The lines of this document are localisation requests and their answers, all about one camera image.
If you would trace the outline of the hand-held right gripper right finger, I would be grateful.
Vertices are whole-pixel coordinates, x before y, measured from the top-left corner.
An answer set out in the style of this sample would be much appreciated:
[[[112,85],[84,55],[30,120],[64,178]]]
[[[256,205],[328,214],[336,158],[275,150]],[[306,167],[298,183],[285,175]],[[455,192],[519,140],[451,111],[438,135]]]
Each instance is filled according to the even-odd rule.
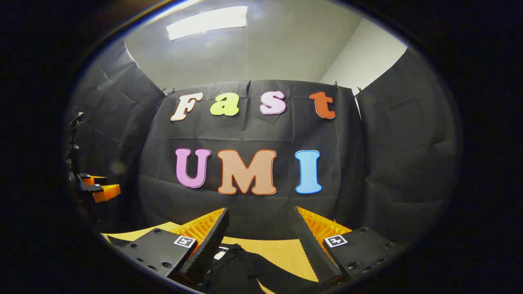
[[[322,285],[376,274],[409,248],[369,227],[349,229],[301,207],[293,207],[293,215],[293,232]]]

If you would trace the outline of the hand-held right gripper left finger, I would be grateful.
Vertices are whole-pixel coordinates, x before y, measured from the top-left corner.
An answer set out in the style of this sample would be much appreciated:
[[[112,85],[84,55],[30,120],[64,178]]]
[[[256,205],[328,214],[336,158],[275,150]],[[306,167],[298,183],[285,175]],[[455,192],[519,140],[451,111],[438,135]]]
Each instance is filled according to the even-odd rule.
[[[164,278],[199,283],[203,281],[228,225],[229,211],[221,208],[171,231],[153,228],[117,248]]]

